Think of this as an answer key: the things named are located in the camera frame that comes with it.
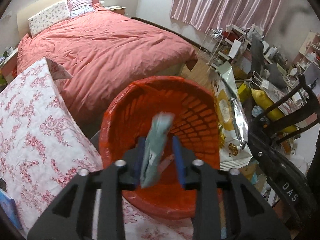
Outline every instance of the bedside table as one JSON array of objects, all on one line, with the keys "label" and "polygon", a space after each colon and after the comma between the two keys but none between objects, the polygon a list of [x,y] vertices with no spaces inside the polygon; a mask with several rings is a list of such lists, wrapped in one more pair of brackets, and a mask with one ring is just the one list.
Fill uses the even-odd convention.
[{"label": "bedside table", "polygon": [[125,7],[114,5],[114,6],[105,6],[104,8],[121,15],[125,14]]},{"label": "bedside table", "polygon": [[17,77],[17,60],[18,49],[15,49],[13,53],[0,64],[0,70],[8,84]]}]

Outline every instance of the floral quilt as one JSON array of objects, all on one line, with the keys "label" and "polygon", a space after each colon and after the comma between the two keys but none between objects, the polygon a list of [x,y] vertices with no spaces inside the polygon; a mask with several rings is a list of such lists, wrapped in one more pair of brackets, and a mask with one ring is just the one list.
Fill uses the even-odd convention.
[{"label": "floral quilt", "polygon": [[[15,199],[25,236],[79,169],[103,168],[55,85],[68,78],[61,65],[42,58],[0,94],[0,177]],[[156,220],[123,201],[127,239],[192,238],[190,219]]]}]

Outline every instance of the blue book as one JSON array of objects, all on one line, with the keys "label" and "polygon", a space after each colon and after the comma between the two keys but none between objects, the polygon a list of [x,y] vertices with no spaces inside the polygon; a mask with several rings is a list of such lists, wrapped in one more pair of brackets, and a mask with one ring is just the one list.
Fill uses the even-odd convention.
[{"label": "blue book", "polygon": [[13,198],[9,197],[6,192],[0,189],[0,205],[12,224],[18,229],[22,230],[22,225],[19,220],[17,206]]}]

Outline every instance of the orange basket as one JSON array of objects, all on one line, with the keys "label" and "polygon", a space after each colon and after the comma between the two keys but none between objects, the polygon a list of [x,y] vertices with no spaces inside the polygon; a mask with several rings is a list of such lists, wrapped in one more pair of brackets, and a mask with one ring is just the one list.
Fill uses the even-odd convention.
[{"label": "orange basket", "polygon": [[[171,137],[179,137],[183,147],[197,158],[219,168],[217,116],[212,94],[196,83],[180,77],[149,77],[131,83],[111,103],[104,114],[100,133],[100,154],[104,167],[122,158],[147,136],[153,116],[175,114],[163,159],[172,154]],[[178,220],[194,217],[196,192],[183,190],[171,163],[153,187],[123,191],[132,205],[150,216]]]}]

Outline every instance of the white pillow with pattern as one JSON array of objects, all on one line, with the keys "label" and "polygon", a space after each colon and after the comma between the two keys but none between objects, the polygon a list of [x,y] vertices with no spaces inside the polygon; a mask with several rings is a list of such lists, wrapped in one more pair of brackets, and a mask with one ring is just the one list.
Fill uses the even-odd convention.
[{"label": "white pillow with pattern", "polygon": [[50,26],[70,19],[67,0],[57,2],[28,19],[32,38]]}]

